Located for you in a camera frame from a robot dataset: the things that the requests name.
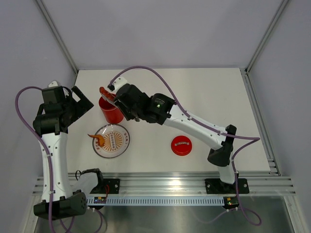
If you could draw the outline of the stainless steel tongs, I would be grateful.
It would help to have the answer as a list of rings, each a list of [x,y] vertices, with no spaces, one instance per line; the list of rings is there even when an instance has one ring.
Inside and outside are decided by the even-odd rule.
[[[127,121],[135,120],[140,122],[140,119],[134,116],[119,100],[115,100],[114,94],[108,93],[108,96],[106,96],[101,93],[101,96],[103,100],[99,101],[99,106],[108,123],[119,124],[123,118]]]

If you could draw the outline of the red grilled sausage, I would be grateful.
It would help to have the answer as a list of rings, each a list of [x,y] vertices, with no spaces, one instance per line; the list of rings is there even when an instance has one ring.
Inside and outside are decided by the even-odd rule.
[[[115,96],[114,96],[112,93],[110,93],[110,92],[108,92],[107,90],[105,90],[104,87],[101,86],[101,87],[99,88],[99,92],[100,92],[102,98],[103,98],[105,101],[114,102]]]

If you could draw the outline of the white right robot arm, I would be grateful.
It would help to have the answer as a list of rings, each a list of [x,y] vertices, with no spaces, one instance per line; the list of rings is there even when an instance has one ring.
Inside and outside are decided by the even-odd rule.
[[[148,96],[133,84],[112,84],[100,87],[102,98],[117,108],[130,121],[165,125],[181,130],[210,147],[207,160],[218,168],[220,185],[225,192],[238,186],[238,175],[233,162],[233,142],[236,127],[216,127],[207,121],[200,122],[183,109],[176,98],[156,93]]]

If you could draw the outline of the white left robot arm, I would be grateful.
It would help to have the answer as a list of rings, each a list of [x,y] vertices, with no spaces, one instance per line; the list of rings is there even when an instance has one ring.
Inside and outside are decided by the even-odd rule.
[[[104,190],[105,181],[98,168],[81,172],[74,186],[70,185],[67,165],[68,128],[94,105],[74,86],[54,86],[42,89],[33,128],[38,136],[43,159],[43,193],[34,206],[34,215],[47,220],[80,216],[86,212],[86,198],[92,192]]]

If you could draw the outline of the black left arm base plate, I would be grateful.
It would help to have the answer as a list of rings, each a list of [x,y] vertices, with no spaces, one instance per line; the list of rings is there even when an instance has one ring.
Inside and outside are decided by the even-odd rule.
[[[91,194],[118,194],[120,190],[120,179],[111,178],[111,179],[104,179],[103,182],[97,185],[95,188],[92,189],[90,192]]]

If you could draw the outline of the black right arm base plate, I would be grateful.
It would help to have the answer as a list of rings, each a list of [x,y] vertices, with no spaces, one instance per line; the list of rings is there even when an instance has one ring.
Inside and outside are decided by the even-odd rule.
[[[205,187],[207,194],[249,194],[249,187],[247,179],[238,178],[238,189],[236,189],[236,183],[228,184],[222,182],[220,179],[210,178],[205,179]]]

